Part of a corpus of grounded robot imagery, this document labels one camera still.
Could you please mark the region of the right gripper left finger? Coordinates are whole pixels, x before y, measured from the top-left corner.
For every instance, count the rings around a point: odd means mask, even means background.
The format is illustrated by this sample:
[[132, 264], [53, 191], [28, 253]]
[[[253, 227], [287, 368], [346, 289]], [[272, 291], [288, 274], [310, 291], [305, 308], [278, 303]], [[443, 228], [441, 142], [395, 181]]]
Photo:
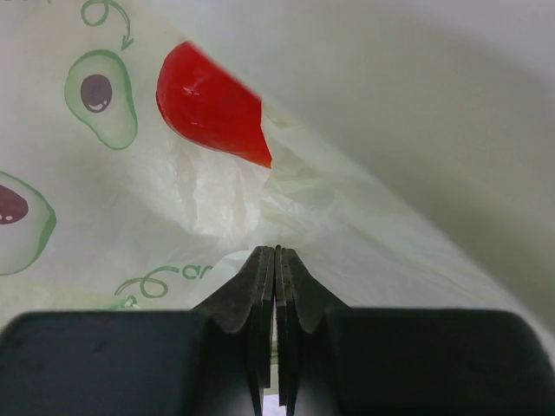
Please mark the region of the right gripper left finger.
[[1, 334], [4, 415], [259, 415], [275, 251], [191, 310], [40, 311]]

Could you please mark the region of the light green fruit bag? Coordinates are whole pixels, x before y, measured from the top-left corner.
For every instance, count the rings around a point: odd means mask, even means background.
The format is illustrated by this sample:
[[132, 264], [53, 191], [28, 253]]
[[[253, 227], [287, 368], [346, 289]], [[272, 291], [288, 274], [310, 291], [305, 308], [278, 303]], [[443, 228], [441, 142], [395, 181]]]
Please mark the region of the light green fruit bag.
[[[269, 168], [164, 121], [183, 42], [261, 100]], [[552, 346], [553, 2], [2, 2], [3, 322], [188, 309], [262, 244], [350, 305]]]

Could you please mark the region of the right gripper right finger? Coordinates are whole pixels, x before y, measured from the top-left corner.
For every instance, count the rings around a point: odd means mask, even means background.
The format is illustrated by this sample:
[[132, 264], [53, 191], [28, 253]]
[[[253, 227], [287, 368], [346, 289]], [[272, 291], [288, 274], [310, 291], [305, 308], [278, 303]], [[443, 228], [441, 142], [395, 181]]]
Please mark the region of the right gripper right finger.
[[279, 402], [289, 415], [551, 415], [533, 329], [492, 309], [353, 308], [275, 251]]

